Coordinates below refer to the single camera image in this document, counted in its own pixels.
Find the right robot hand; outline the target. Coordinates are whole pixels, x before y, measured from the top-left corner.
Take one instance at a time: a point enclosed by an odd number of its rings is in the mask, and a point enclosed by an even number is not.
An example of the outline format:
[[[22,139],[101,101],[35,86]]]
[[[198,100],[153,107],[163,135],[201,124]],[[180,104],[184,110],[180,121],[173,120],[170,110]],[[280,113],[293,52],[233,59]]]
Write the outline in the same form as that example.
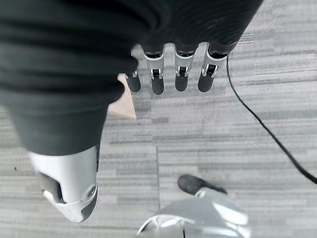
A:
[[[67,219],[93,212],[99,146],[123,74],[140,90],[143,49],[152,90],[164,90],[164,47],[174,45],[175,87],[185,90],[195,51],[207,50],[198,88],[210,90],[260,0],[3,0],[0,104],[6,108],[44,197]]]

